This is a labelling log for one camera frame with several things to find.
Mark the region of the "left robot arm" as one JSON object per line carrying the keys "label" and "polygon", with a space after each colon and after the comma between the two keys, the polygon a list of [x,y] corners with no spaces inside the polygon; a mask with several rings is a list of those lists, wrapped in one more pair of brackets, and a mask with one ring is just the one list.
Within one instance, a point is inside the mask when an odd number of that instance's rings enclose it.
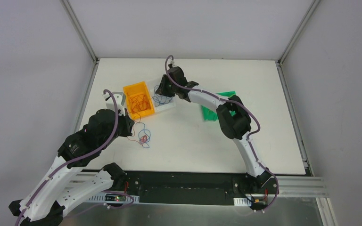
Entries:
{"label": "left robot arm", "polygon": [[37,187],[24,199],[12,201],[9,209],[17,226],[58,226],[75,207],[96,193],[125,187],[126,173],[110,163],[80,187],[67,184],[91,160],[99,157],[116,138],[132,134],[134,121],[126,109],[100,109],[78,132],[69,135],[52,166]]}

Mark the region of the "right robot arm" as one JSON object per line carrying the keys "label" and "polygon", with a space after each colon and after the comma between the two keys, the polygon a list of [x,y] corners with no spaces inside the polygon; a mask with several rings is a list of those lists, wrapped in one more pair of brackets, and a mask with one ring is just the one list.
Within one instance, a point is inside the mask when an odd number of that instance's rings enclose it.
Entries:
{"label": "right robot arm", "polygon": [[251,122],[256,118],[250,115],[238,96],[224,97],[203,90],[197,82],[187,81],[183,70],[173,65],[165,66],[156,94],[178,96],[216,112],[222,133],[236,144],[242,156],[247,174],[251,177],[249,188],[255,193],[266,189],[272,174],[262,163],[251,138]]}

